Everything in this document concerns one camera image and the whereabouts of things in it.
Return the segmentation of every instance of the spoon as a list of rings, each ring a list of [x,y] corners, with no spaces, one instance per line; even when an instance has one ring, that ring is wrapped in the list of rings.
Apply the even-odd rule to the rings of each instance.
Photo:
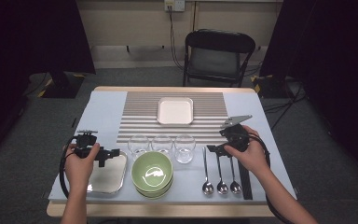
[[[232,183],[229,186],[231,189],[231,192],[238,194],[242,192],[241,185],[235,181],[235,175],[234,175],[234,166],[232,165],[232,157],[229,158],[229,161],[231,162],[231,172],[232,172]]]
[[[205,167],[205,183],[202,185],[202,191],[204,194],[212,194],[213,193],[213,185],[208,181],[208,169],[206,165],[206,151],[205,147],[202,148],[203,156],[204,156],[204,167]]]
[[[217,154],[216,154],[216,158],[217,158],[217,167],[219,168],[219,176],[220,176],[220,182],[217,184],[217,191],[220,194],[227,194],[228,187],[225,184],[225,182],[223,182],[222,171],[220,170],[220,160],[219,160],[219,156]]]

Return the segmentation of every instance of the wooden table edge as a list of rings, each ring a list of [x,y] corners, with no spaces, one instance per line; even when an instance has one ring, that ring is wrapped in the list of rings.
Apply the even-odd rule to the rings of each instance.
[[[62,217],[65,203],[50,201],[47,213]],[[88,217],[274,217],[265,204],[88,203]]]
[[[98,86],[95,91],[157,91],[157,92],[249,92],[255,93],[251,88],[203,88],[203,87],[122,87]]]

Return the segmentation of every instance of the white square plate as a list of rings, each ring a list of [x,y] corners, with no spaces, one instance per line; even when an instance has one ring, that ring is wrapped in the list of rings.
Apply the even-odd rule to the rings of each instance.
[[[186,97],[163,97],[158,102],[160,124],[186,126],[193,121],[193,101]]]

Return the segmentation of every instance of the green bowl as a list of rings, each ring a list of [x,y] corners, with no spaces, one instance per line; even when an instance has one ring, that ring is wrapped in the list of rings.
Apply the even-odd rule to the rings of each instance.
[[[163,191],[170,184],[173,167],[170,159],[157,151],[149,151],[141,155],[133,163],[132,182],[138,191]]]
[[[159,191],[142,191],[140,189],[136,189],[142,196],[146,197],[147,199],[158,199],[164,196],[172,185],[173,178],[171,179],[170,183],[165,186],[162,190]]]

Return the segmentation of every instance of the drinking glass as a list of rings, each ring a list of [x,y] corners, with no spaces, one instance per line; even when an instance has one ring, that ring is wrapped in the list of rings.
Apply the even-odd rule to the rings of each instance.
[[[161,152],[166,156],[171,156],[173,146],[173,140],[165,134],[158,135],[152,140],[152,149],[157,152]]]
[[[149,139],[142,135],[136,134],[130,138],[128,148],[134,160],[149,150]]]
[[[175,138],[175,158],[180,163],[189,163],[194,157],[194,148],[196,140],[188,135],[183,134]]]

